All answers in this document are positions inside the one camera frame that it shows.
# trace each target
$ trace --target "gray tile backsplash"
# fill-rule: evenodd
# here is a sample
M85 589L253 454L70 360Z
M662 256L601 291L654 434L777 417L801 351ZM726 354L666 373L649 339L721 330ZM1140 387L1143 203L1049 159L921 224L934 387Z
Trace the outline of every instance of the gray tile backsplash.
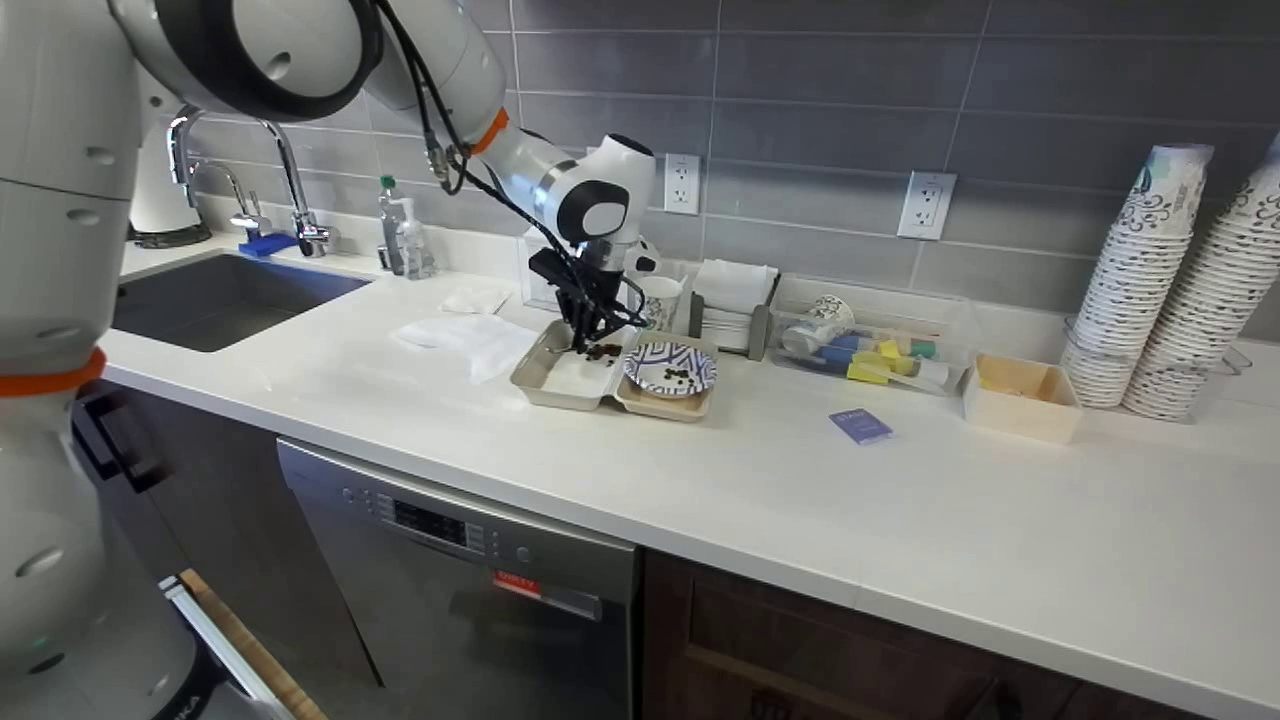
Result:
M1211 203L1280 126L1276 0L457 0L508 71L517 120L572 152L626 133L705 154L705 212L649 212L672 256L1080 305L1097 247L1152 142L1218 142ZM457 228L522 233L446 196L415 123L357 98L293 126L322 209L378 212L398 172ZM256 123L206 120L201 147L283 200ZM960 176L939 242L897 239L910 172ZM1280 339L1280 291L1248 326Z

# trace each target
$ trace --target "electrical outlet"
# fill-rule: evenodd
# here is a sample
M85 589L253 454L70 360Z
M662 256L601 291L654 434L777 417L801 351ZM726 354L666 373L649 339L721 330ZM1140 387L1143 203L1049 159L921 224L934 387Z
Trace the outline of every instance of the electrical outlet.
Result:
M701 154L666 154L666 212L696 217L701 182Z
M912 172L903 217L897 218L897 236L946 239L953 192L955 192L953 172Z

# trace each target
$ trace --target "kitchen counter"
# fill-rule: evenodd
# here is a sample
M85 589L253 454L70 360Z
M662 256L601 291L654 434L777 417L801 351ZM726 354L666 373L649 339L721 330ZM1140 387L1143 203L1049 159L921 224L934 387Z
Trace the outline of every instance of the kitchen counter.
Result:
M191 250L211 242L132 247L125 276ZM1093 685L1280 715L1280 346L1254 344L1198 428L1093 417L1040 447L960 398L731 354L705 425L554 410L387 339L506 282L385 276L211 354L108 330L108 378ZM846 409L897 434L854 445Z

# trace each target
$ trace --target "sink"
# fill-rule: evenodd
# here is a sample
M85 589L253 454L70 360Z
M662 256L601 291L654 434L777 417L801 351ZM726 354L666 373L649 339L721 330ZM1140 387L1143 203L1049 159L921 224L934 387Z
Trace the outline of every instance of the sink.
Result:
M366 282L369 279L247 256L207 256L119 282L112 326L220 351Z

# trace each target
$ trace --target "stainless steel dishwasher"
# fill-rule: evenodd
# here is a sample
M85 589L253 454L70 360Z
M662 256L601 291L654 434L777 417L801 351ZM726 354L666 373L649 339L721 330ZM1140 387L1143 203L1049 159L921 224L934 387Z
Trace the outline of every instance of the stainless steel dishwasher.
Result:
M638 548L282 440L385 711L631 720Z

